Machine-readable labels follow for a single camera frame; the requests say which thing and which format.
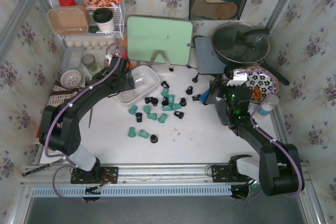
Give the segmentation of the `flower patterned plate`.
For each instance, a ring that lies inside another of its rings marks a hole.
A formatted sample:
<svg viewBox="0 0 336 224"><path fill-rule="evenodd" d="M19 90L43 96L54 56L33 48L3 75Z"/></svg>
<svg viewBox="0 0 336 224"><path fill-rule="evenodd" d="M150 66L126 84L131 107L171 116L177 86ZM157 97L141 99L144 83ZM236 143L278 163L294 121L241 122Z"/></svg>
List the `flower patterned plate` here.
<svg viewBox="0 0 336 224"><path fill-rule="evenodd" d="M247 74L245 86L250 90L250 101L260 104L269 93L278 95L279 81L268 70L260 66L247 67L247 71L255 70Z"/></svg>

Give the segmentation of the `black fork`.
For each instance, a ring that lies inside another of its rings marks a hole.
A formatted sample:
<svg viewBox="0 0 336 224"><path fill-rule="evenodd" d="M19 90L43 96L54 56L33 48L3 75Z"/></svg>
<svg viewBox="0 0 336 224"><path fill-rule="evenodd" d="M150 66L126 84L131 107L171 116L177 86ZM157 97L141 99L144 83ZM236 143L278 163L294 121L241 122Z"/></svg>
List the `black fork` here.
<svg viewBox="0 0 336 224"><path fill-rule="evenodd" d="M89 85L89 82L90 82L90 77L86 76L85 77L85 88Z"/></svg>

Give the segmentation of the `blue cloth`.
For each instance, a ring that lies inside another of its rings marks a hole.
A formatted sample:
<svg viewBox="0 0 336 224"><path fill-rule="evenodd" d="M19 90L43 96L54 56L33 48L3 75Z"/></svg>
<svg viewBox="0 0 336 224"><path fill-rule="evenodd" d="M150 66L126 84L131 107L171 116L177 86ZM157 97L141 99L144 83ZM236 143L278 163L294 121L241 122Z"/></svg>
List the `blue cloth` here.
<svg viewBox="0 0 336 224"><path fill-rule="evenodd" d="M201 104L203 105L210 105L213 104L213 100L212 97L209 94L209 89L206 90L200 97L199 97L199 101L201 102Z"/></svg>

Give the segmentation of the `white rectangular storage basket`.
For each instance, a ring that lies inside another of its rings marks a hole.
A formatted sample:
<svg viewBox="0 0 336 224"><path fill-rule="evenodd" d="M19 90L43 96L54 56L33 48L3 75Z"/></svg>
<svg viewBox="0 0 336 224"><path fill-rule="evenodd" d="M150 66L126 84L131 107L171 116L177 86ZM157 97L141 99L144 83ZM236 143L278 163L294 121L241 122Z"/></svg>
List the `white rectangular storage basket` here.
<svg viewBox="0 0 336 224"><path fill-rule="evenodd" d="M144 100L145 97L148 97L150 94L156 91L158 89L159 82L160 82L159 76L148 66L138 66L131 71L132 71L133 77L140 76L143 78L144 80L143 94L129 103L124 103L121 100L121 94L123 92L119 93L115 98L122 106L126 108L130 108L133 105L138 104L139 102Z"/></svg>

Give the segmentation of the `red capped jar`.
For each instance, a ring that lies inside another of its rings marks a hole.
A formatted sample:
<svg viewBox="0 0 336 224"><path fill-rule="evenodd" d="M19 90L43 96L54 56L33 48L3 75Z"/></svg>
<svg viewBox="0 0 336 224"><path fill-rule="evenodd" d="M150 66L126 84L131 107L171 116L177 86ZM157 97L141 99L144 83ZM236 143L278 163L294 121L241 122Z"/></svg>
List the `red capped jar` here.
<svg viewBox="0 0 336 224"><path fill-rule="evenodd" d="M76 6L75 0L58 0L58 2L61 7Z"/></svg>

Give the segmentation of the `white blue bottle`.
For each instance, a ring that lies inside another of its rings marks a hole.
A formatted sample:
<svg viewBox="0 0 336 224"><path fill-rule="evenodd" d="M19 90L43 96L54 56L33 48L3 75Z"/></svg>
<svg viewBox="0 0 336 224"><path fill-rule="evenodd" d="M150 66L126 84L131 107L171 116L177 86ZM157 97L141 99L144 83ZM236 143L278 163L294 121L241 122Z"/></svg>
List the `white blue bottle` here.
<svg viewBox="0 0 336 224"><path fill-rule="evenodd" d="M274 107L279 103L279 98L274 95L270 94L267 98L265 103L262 104L260 108L257 109L255 113L255 118L257 119L264 119L269 113L274 109Z"/></svg>

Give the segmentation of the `black frying pan with lid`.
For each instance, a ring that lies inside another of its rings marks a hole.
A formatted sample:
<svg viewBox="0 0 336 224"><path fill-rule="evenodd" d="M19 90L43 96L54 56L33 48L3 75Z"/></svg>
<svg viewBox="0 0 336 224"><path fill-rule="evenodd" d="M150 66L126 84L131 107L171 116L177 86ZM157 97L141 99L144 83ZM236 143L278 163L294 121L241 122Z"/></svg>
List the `black frying pan with lid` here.
<svg viewBox="0 0 336 224"><path fill-rule="evenodd" d="M231 22L219 26L211 35L211 44L218 59L233 67L259 65L272 73L283 85L290 81L265 62L270 52L270 29L248 23Z"/></svg>

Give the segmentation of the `brown lidded food container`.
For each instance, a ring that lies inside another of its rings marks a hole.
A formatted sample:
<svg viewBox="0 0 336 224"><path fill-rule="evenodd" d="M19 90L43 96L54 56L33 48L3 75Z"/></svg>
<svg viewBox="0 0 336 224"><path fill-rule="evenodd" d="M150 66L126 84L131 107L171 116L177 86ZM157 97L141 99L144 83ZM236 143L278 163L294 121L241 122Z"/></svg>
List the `brown lidded food container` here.
<svg viewBox="0 0 336 224"><path fill-rule="evenodd" d="M47 18L53 31L60 36L84 35L89 30L89 13L81 5L51 9L47 13Z"/></svg>

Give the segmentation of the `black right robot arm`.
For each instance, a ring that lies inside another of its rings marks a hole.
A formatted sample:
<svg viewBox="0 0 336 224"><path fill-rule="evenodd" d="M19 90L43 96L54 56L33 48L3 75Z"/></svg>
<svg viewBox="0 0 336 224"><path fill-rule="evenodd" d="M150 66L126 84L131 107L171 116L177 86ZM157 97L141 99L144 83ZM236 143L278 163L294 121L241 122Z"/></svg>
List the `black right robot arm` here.
<svg viewBox="0 0 336 224"><path fill-rule="evenodd" d="M258 181L267 196L296 197L304 189L297 148L267 134L249 113L250 91L246 86L229 86L215 78L209 83L206 103L213 104L221 124L245 140L259 155Z"/></svg>

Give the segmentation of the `black capsule bottom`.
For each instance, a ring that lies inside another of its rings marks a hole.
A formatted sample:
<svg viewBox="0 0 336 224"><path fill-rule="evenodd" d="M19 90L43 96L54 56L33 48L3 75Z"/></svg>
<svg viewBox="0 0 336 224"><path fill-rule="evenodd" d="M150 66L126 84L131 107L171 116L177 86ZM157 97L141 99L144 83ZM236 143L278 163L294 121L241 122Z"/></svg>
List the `black capsule bottom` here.
<svg viewBox="0 0 336 224"><path fill-rule="evenodd" d="M151 135L150 136L150 142L151 143L157 143L158 142L158 137L156 135Z"/></svg>

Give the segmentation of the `teal capsule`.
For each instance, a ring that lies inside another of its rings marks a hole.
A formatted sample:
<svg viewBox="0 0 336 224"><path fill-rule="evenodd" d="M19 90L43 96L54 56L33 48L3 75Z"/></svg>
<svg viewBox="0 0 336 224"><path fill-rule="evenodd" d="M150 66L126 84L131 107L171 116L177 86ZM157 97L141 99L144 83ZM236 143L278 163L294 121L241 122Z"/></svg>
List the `teal capsule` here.
<svg viewBox="0 0 336 224"><path fill-rule="evenodd" d="M139 133L138 133L138 136L142 137L144 139L147 139L147 138L149 138L149 133L146 132L145 130L140 130Z"/></svg>
<svg viewBox="0 0 336 224"><path fill-rule="evenodd" d="M131 108L129 108L129 113L131 115L135 115L136 112L137 112L137 110L138 110L138 106L137 105L133 105Z"/></svg>
<svg viewBox="0 0 336 224"><path fill-rule="evenodd" d="M158 118L158 122L163 124L165 123L166 119L167 119L167 114L162 113L161 116Z"/></svg>
<svg viewBox="0 0 336 224"><path fill-rule="evenodd" d="M163 91L161 92L162 97L167 97L168 94L169 94L169 89L168 88L164 88Z"/></svg>
<svg viewBox="0 0 336 224"><path fill-rule="evenodd" d="M128 131L128 137L133 138L136 137L137 133L135 127L130 127Z"/></svg>

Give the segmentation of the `black capsule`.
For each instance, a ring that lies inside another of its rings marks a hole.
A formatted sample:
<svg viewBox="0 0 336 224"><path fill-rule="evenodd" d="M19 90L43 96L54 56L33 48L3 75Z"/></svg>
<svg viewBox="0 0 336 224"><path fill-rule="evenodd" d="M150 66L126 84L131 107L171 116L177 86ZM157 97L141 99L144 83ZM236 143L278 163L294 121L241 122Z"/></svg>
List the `black capsule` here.
<svg viewBox="0 0 336 224"><path fill-rule="evenodd" d="M182 119L184 117L184 113L181 111L175 111L174 115L179 119Z"/></svg>
<svg viewBox="0 0 336 224"><path fill-rule="evenodd" d="M157 143L158 142L158 137L156 135L151 135L150 136L150 142L151 143Z"/></svg>
<svg viewBox="0 0 336 224"><path fill-rule="evenodd" d="M162 86L163 88L165 88L165 89L169 89L169 88L170 88L169 84L168 84L166 81L162 81L162 82L161 82L161 86Z"/></svg>
<svg viewBox="0 0 336 224"><path fill-rule="evenodd" d="M138 112L138 113L135 114L136 122L137 123L141 123L142 122L142 116L143 116L143 114L141 112Z"/></svg>

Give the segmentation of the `black mesh organizer rack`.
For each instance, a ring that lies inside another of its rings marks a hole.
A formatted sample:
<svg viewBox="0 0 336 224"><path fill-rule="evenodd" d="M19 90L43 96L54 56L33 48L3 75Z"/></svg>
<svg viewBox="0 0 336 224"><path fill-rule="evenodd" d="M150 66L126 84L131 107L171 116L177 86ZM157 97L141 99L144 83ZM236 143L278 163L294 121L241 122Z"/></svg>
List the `black mesh organizer rack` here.
<svg viewBox="0 0 336 224"><path fill-rule="evenodd" d="M240 20L247 0L189 0L189 20Z"/></svg>

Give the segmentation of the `clear drinking glass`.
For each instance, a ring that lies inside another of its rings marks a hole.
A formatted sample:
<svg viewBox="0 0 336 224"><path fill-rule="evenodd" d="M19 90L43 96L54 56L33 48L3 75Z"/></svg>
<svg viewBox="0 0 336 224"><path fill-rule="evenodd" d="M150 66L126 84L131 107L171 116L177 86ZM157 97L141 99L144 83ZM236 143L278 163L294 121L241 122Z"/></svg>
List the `clear drinking glass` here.
<svg viewBox="0 0 336 224"><path fill-rule="evenodd" d="M124 103L129 103L143 94L144 80L142 77L133 77L129 81L129 84L133 84L134 89L125 91L121 94L121 100Z"/></svg>

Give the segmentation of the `green cutting board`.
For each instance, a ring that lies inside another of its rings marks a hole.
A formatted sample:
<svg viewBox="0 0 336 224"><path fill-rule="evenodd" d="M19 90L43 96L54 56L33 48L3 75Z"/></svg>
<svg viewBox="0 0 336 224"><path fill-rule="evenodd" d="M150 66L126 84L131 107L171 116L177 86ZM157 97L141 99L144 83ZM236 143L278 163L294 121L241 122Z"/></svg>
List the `green cutting board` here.
<svg viewBox="0 0 336 224"><path fill-rule="evenodd" d="M172 65L188 64L193 24L166 18L130 16L127 19L128 57L149 62L163 51Z"/></svg>

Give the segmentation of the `patterned folded cloth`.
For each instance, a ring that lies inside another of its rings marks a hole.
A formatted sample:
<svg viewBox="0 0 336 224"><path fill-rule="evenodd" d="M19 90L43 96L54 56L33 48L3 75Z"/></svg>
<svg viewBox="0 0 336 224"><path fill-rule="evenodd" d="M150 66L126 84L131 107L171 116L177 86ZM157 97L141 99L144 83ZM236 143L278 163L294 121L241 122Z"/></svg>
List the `patterned folded cloth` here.
<svg viewBox="0 0 336 224"><path fill-rule="evenodd" d="M66 89L59 81L56 81L46 105L57 107L63 104L65 100L74 97L82 89L83 88L81 87L77 87L74 89Z"/></svg>

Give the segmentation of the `white perforated small basket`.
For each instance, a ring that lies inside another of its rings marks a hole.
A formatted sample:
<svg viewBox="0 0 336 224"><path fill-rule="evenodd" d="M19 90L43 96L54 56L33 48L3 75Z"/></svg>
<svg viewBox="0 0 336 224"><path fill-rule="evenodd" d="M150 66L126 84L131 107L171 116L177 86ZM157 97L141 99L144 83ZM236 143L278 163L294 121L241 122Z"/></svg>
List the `white perforated small basket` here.
<svg viewBox="0 0 336 224"><path fill-rule="evenodd" d="M78 70L68 70L60 78L61 85L66 89L77 88L81 82L82 76Z"/></svg>

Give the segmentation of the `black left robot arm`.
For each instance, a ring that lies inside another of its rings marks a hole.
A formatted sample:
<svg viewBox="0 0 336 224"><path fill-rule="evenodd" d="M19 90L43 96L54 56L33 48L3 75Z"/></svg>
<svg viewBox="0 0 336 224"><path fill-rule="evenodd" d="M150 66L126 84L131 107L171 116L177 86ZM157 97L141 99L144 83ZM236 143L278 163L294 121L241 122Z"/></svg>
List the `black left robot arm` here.
<svg viewBox="0 0 336 224"><path fill-rule="evenodd" d="M135 88L128 60L113 57L109 67L95 74L88 85L61 105L43 110L39 141L47 157L61 157L85 172L99 166L98 159L81 144L79 123L102 99Z"/></svg>

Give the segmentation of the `grey plastic cup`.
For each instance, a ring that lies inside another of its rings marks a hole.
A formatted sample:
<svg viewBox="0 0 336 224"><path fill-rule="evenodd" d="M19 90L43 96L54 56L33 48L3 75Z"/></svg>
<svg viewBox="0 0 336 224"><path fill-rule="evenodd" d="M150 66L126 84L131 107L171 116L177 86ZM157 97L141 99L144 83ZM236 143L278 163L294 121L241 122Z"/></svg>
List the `grey plastic cup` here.
<svg viewBox="0 0 336 224"><path fill-rule="evenodd" d="M94 71L96 70L96 59L92 54L86 54L82 56L81 62L86 67L87 70Z"/></svg>

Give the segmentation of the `black lidded printed jar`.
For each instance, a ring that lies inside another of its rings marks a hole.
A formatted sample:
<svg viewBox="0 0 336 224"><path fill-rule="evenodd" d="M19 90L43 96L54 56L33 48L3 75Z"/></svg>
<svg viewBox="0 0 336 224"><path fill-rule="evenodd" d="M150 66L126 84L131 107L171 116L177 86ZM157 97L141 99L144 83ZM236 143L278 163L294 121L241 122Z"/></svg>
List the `black lidded printed jar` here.
<svg viewBox="0 0 336 224"><path fill-rule="evenodd" d="M235 70L241 71L241 67L239 65L235 65L235 64L227 65L224 68L225 77L227 77L230 80L233 79Z"/></svg>

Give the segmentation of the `white egg tray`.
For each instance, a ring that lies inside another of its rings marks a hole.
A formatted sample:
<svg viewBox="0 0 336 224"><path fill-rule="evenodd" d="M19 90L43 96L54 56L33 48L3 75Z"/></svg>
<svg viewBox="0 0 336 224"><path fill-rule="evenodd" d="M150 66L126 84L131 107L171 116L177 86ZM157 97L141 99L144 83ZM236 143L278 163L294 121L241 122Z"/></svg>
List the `white egg tray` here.
<svg viewBox="0 0 336 224"><path fill-rule="evenodd" d="M118 40L115 38L66 38L67 47L84 47L86 50L107 49L109 45L116 48Z"/></svg>

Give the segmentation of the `white cup black lid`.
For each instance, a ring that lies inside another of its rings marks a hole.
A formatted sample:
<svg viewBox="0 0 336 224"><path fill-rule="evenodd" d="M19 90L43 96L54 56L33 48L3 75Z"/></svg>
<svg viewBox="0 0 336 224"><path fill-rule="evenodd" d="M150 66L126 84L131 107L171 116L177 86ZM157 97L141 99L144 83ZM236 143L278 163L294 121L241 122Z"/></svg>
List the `white cup black lid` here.
<svg viewBox="0 0 336 224"><path fill-rule="evenodd" d="M101 32L114 31L113 12L108 8L98 8L93 12L93 20Z"/></svg>

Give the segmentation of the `green glass cup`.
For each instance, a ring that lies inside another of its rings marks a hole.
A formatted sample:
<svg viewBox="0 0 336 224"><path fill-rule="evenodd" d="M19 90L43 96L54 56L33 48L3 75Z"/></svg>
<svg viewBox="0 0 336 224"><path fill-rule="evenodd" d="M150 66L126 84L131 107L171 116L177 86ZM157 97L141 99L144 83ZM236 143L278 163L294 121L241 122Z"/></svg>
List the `green glass cup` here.
<svg viewBox="0 0 336 224"><path fill-rule="evenodd" d="M93 62L88 66L88 71L92 76L96 75L101 70L102 70L102 65L96 62Z"/></svg>

